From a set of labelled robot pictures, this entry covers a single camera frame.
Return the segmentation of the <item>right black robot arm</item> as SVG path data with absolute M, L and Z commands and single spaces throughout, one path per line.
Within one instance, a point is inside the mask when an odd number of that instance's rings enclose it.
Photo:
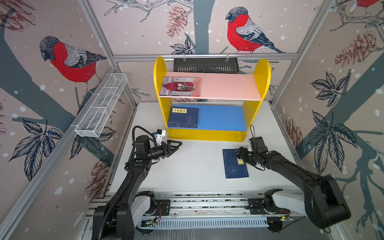
M 331 176 L 320 176 L 288 161 L 276 151 L 269 151 L 263 138 L 250 139 L 251 150 L 240 147 L 238 159 L 260 170 L 274 171 L 296 185 L 301 194 L 286 193 L 273 189 L 265 193 L 264 206 L 268 212 L 287 209 L 300 213 L 318 228 L 325 229 L 351 217 L 350 208 L 337 181 Z

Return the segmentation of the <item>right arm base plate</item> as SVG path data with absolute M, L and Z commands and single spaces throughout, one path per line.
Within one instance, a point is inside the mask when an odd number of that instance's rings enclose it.
M 251 215 L 290 215 L 290 210 L 281 209 L 276 207 L 274 204 L 265 203 L 264 199 L 254 198 L 248 199 L 247 210 L 250 211 Z

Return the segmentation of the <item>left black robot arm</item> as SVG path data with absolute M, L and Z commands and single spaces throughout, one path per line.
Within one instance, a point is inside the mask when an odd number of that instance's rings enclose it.
M 103 240 L 108 236 L 116 240 L 133 240 L 136 223 L 134 223 L 133 204 L 135 197 L 149 197 L 148 211 L 156 203 L 154 194 L 146 191 L 138 193 L 139 187 L 147 177 L 154 160 L 164 159 L 175 153 L 182 145 L 180 141 L 167 140 L 156 143 L 155 136 L 142 135 L 133 138 L 133 149 L 125 165 L 127 175 L 116 194 L 105 206 L 96 208 L 93 215 L 93 240 Z

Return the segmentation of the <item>navy blue book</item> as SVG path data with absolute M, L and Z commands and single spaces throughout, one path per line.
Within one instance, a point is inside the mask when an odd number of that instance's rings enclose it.
M 171 107 L 168 120 L 169 128 L 197 129 L 199 109 L 185 107 Z
M 226 179 L 245 179 L 249 177 L 247 165 L 236 156 L 237 149 L 223 149 Z

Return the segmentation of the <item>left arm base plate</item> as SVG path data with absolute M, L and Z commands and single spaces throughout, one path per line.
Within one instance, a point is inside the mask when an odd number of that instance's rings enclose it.
M 150 200 L 150 208 L 146 211 L 143 217 L 160 217 L 168 216 L 170 214 L 171 201 L 170 200 Z

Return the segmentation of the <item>red illustrated book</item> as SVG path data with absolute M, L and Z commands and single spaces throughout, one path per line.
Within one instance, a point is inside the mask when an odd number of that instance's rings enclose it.
M 201 79 L 194 77 L 164 77 L 160 96 L 200 97 Z

